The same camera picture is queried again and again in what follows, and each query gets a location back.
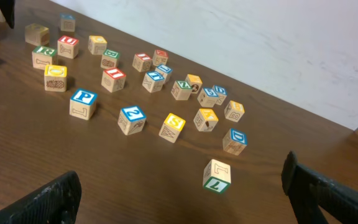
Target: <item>letter on block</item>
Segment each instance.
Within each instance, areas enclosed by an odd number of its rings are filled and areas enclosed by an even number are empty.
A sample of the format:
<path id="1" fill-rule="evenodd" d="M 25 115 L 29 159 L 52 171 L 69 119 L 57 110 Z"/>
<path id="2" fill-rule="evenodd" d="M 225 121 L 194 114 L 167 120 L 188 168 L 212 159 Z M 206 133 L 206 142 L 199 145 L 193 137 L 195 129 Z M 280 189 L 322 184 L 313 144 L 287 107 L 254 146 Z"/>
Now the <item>letter on block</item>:
<path id="1" fill-rule="evenodd" d="M 49 43 L 49 29 L 39 24 L 30 24 L 24 28 L 25 41 L 38 46 Z"/>
<path id="2" fill-rule="evenodd" d="M 59 27 L 61 31 L 74 32 L 75 18 L 70 14 L 60 13 Z"/>
<path id="3" fill-rule="evenodd" d="M 46 91 L 66 91 L 67 67 L 59 65 L 45 66 L 44 82 Z"/>
<path id="4" fill-rule="evenodd" d="M 203 85 L 203 82 L 201 81 L 201 78 L 197 75 L 190 75 L 188 74 L 185 79 L 193 88 L 193 91 L 191 93 L 197 94 Z"/>
<path id="5" fill-rule="evenodd" d="M 223 101 L 226 99 L 227 97 L 227 91 L 225 88 L 221 87 L 221 86 L 217 86 L 217 85 L 214 85 L 212 87 L 213 90 L 215 90 L 216 94 L 218 94 L 219 96 L 219 99 L 216 101 L 216 104 L 217 105 L 222 105 L 223 104 Z"/>
<path id="6" fill-rule="evenodd" d="M 223 150 L 238 156 L 248 145 L 246 134 L 230 129 L 223 138 Z"/>
<path id="7" fill-rule="evenodd" d="M 199 131 L 212 131 L 219 119 L 212 109 L 199 109 L 194 124 Z"/>
<path id="8" fill-rule="evenodd" d="M 89 120 L 96 110 L 98 95 L 88 90 L 77 89 L 70 99 L 70 115 Z"/>
<path id="9" fill-rule="evenodd" d="M 145 122 L 146 115 L 138 106 L 123 108 L 119 113 L 118 126 L 125 135 L 140 132 L 143 129 Z"/>
<path id="10" fill-rule="evenodd" d="M 197 100 L 201 106 L 210 108 L 215 105 L 218 99 L 218 94 L 216 94 L 216 92 L 210 88 L 202 88 L 197 97 Z"/>
<path id="11" fill-rule="evenodd" d="M 138 72 L 146 72 L 150 70 L 150 66 L 152 65 L 152 59 L 145 53 L 135 54 L 134 62 L 132 66 Z"/>
<path id="12" fill-rule="evenodd" d="M 57 41 L 57 54 L 73 59 L 78 55 L 79 43 L 79 40 L 64 35 Z"/>
<path id="13" fill-rule="evenodd" d="M 171 93 L 176 100 L 188 100 L 191 95 L 191 86 L 186 81 L 176 81 Z"/>
<path id="14" fill-rule="evenodd" d="M 244 107 L 241 103 L 237 103 L 231 100 L 224 109 L 224 116 L 226 119 L 238 122 L 245 112 L 246 111 L 244 110 Z"/>
<path id="15" fill-rule="evenodd" d="M 100 64 L 100 67 L 104 69 L 116 68 L 118 67 L 118 59 L 118 52 L 106 49 L 102 54 L 102 62 Z"/>
<path id="16" fill-rule="evenodd" d="M 168 54 L 163 50 L 155 50 L 153 55 L 153 65 L 166 65 L 168 61 Z"/>
<path id="17" fill-rule="evenodd" d="M 171 79 L 172 69 L 169 68 L 168 66 L 159 65 L 155 68 L 155 71 L 161 74 L 165 78 L 164 84 L 166 84 L 169 81 L 169 79 Z"/>
<path id="18" fill-rule="evenodd" d="M 124 88 L 126 75 L 118 68 L 107 69 L 102 74 L 102 86 L 110 93 Z"/>
<path id="19" fill-rule="evenodd" d="M 93 55 L 102 55 L 107 49 L 107 41 L 102 36 L 90 36 L 88 41 L 88 50 Z"/>
<path id="20" fill-rule="evenodd" d="M 57 64 L 57 50 L 50 47 L 38 46 L 32 51 L 32 66 L 45 70 L 47 65 Z"/>
<path id="21" fill-rule="evenodd" d="M 143 87 L 147 91 L 154 93 L 161 90 L 164 80 L 164 77 L 158 72 L 146 72 L 143 79 Z"/>
<path id="22" fill-rule="evenodd" d="M 231 184 L 230 165 L 212 159 L 204 169 L 203 187 L 223 193 Z"/>
<path id="23" fill-rule="evenodd" d="M 170 113 L 162 124 L 158 135 L 172 143 L 175 143 L 181 130 L 185 126 L 185 123 L 186 121 L 184 119 Z"/>

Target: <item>white wall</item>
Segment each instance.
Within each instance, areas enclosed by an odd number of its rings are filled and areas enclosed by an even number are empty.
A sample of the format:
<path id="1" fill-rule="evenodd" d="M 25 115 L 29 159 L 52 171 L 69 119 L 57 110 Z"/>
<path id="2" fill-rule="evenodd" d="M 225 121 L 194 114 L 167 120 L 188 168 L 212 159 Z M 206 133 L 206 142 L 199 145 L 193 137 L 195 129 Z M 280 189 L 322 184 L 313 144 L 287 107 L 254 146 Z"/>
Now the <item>white wall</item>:
<path id="1" fill-rule="evenodd" d="M 358 127 L 358 0 L 52 1 Z"/>

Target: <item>alphabet block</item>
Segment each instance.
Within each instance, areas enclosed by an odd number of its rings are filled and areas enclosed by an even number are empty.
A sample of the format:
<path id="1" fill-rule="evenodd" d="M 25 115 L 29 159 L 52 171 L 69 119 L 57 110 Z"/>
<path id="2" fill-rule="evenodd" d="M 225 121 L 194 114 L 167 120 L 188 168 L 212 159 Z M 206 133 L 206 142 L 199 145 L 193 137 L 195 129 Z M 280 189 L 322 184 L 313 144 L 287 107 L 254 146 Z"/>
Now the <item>alphabet block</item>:
<path id="1" fill-rule="evenodd" d="M 168 61 L 168 54 L 163 50 L 155 50 L 153 55 L 153 65 L 166 65 Z"/>
<path id="2" fill-rule="evenodd" d="M 216 92 L 210 88 L 202 88 L 197 97 L 197 100 L 201 106 L 210 108 L 215 105 L 218 99 L 218 94 L 216 94 Z"/>
<path id="3" fill-rule="evenodd" d="M 171 93 L 176 100 L 188 100 L 191 95 L 191 86 L 186 81 L 176 81 Z"/>
<path id="4" fill-rule="evenodd" d="M 49 43 L 49 28 L 39 24 L 30 24 L 24 28 L 25 41 L 38 46 Z"/>
<path id="5" fill-rule="evenodd" d="M 203 85 L 201 78 L 197 75 L 190 75 L 188 74 L 185 79 L 192 87 L 193 91 L 191 93 L 197 94 Z"/>
<path id="6" fill-rule="evenodd" d="M 199 109 L 194 124 L 198 131 L 212 131 L 219 119 L 212 109 Z"/>
<path id="7" fill-rule="evenodd" d="M 223 193 L 231 185 L 230 165 L 211 159 L 204 169 L 203 187 L 216 193 Z"/>
<path id="8" fill-rule="evenodd" d="M 106 49 L 102 54 L 102 61 L 100 67 L 104 69 L 118 67 L 119 53 Z"/>
<path id="9" fill-rule="evenodd" d="M 119 112 L 118 126 L 125 135 L 140 132 L 145 122 L 146 115 L 138 106 L 128 106 Z"/>
<path id="10" fill-rule="evenodd" d="M 238 156 L 248 145 L 247 136 L 231 128 L 223 138 L 223 150 Z"/>
<path id="11" fill-rule="evenodd" d="M 88 90 L 77 89 L 70 99 L 70 115 L 89 120 L 96 110 L 98 95 Z"/>
<path id="12" fill-rule="evenodd" d="M 60 13 L 59 27 L 61 31 L 74 32 L 75 18 L 70 14 Z"/>
<path id="13" fill-rule="evenodd" d="M 66 91 L 67 67 L 59 65 L 45 66 L 44 82 L 46 91 Z"/>
<path id="14" fill-rule="evenodd" d="M 227 97 L 227 91 L 225 88 L 221 87 L 221 86 L 217 86 L 217 85 L 214 85 L 212 87 L 213 90 L 215 90 L 216 94 L 218 94 L 219 98 L 218 100 L 216 101 L 216 104 L 217 105 L 222 105 L 223 104 L 223 101 L 226 99 Z"/>
<path id="15" fill-rule="evenodd" d="M 110 93 L 124 88 L 126 75 L 118 68 L 107 69 L 102 74 L 102 86 Z"/>
<path id="16" fill-rule="evenodd" d="M 45 70 L 47 65 L 57 64 L 57 50 L 50 47 L 38 46 L 32 51 L 32 66 Z"/>
<path id="17" fill-rule="evenodd" d="M 241 103 L 237 103 L 231 100 L 224 109 L 224 116 L 226 119 L 238 122 L 245 112 L 246 111 L 244 110 L 244 107 Z"/>
<path id="18" fill-rule="evenodd" d="M 64 35 L 57 41 L 57 54 L 73 59 L 78 55 L 79 43 L 79 40 Z"/>
<path id="19" fill-rule="evenodd" d="M 153 93 L 162 89 L 164 81 L 164 77 L 158 72 L 146 72 L 143 79 L 143 87 Z"/>
<path id="20" fill-rule="evenodd" d="M 159 65 L 155 68 L 155 71 L 165 78 L 164 84 L 166 84 L 169 79 L 171 79 L 172 69 L 170 67 L 166 65 Z"/>
<path id="21" fill-rule="evenodd" d="M 175 143 L 185 124 L 186 121 L 184 119 L 170 113 L 162 124 L 158 135 L 167 141 Z"/>
<path id="22" fill-rule="evenodd" d="M 107 49 L 107 41 L 102 36 L 91 35 L 88 41 L 88 49 L 93 55 L 102 55 Z"/>
<path id="23" fill-rule="evenodd" d="M 152 65 L 152 59 L 145 53 L 135 54 L 134 62 L 132 66 L 138 72 L 146 72 L 150 70 L 150 66 Z"/>

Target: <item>wooden table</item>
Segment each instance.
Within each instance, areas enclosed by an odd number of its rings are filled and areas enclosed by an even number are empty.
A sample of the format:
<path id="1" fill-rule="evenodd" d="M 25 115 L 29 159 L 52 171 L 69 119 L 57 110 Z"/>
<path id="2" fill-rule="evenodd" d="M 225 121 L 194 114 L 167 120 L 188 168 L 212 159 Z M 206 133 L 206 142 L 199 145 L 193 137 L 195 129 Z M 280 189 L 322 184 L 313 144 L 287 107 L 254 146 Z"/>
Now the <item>wooden table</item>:
<path id="1" fill-rule="evenodd" d="M 50 46 L 56 48 L 67 34 L 58 30 L 60 12 L 76 16 L 80 52 L 74 60 L 59 57 L 69 84 L 67 92 L 55 93 L 44 90 L 43 71 L 32 68 L 35 46 L 24 42 L 24 26 L 49 27 Z M 16 28 L 0 24 L 0 34 L 0 209 L 75 170 L 83 188 L 77 223 L 296 223 L 280 180 L 289 150 L 300 163 L 358 190 L 358 137 L 338 124 L 171 52 L 173 77 L 150 94 L 132 60 L 135 53 L 153 54 L 157 46 L 47 0 L 17 1 Z M 123 90 L 110 93 L 101 86 L 101 56 L 88 52 L 89 35 L 104 36 L 121 53 Z M 220 84 L 229 92 L 225 104 L 213 108 L 220 120 L 212 133 L 198 132 L 193 124 L 200 108 L 196 96 L 175 101 L 170 93 L 173 81 L 188 73 L 200 75 L 204 86 Z M 99 95 L 89 121 L 68 114 L 77 88 Z M 229 100 L 246 108 L 238 123 L 224 119 Z M 147 122 L 141 133 L 125 136 L 117 117 L 130 105 L 139 105 Z M 175 144 L 158 136 L 169 113 L 187 120 Z M 229 128 L 248 135 L 239 156 L 222 149 Z M 202 188 L 203 169 L 212 158 L 231 165 L 232 185 L 222 195 Z"/>

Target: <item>dark wood tabletop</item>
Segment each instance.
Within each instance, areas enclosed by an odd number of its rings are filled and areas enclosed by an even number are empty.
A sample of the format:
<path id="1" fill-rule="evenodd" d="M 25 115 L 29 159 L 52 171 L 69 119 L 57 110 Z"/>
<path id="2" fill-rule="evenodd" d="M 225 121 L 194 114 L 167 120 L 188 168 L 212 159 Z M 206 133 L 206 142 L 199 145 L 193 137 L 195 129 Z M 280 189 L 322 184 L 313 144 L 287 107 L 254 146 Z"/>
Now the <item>dark wood tabletop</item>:
<path id="1" fill-rule="evenodd" d="M 60 36 L 72 35 L 58 29 L 61 12 L 76 17 L 80 52 L 73 60 L 58 58 L 68 67 L 68 91 L 58 93 L 45 91 L 44 72 L 32 68 L 35 46 L 25 43 L 24 27 L 49 27 L 49 46 L 56 48 Z M 89 35 L 102 35 L 109 49 L 121 53 L 123 90 L 101 86 L 101 56 L 88 51 Z M 53 2 L 17 1 L 15 29 L 0 24 L 0 209 L 75 170 L 83 189 L 77 223 L 296 223 L 280 179 L 290 150 L 300 163 L 358 190 L 353 131 L 169 51 L 173 76 L 162 91 L 149 93 L 132 60 L 155 49 L 161 48 Z M 199 75 L 204 86 L 228 90 L 224 104 L 213 108 L 219 122 L 211 133 L 193 123 L 200 108 L 196 95 L 176 101 L 170 93 L 188 73 Z M 77 88 L 98 94 L 89 121 L 69 115 Z M 224 118 L 229 100 L 246 109 L 238 123 Z M 117 118 L 131 105 L 142 108 L 147 122 L 142 132 L 125 136 Z M 187 121 L 175 144 L 158 136 L 169 113 Z M 229 128 L 247 134 L 249 145 L 239 156 L 223 151 Z M 232 184 L 223 194 L 202 188 L 211 159 L 231 166 Z"/>

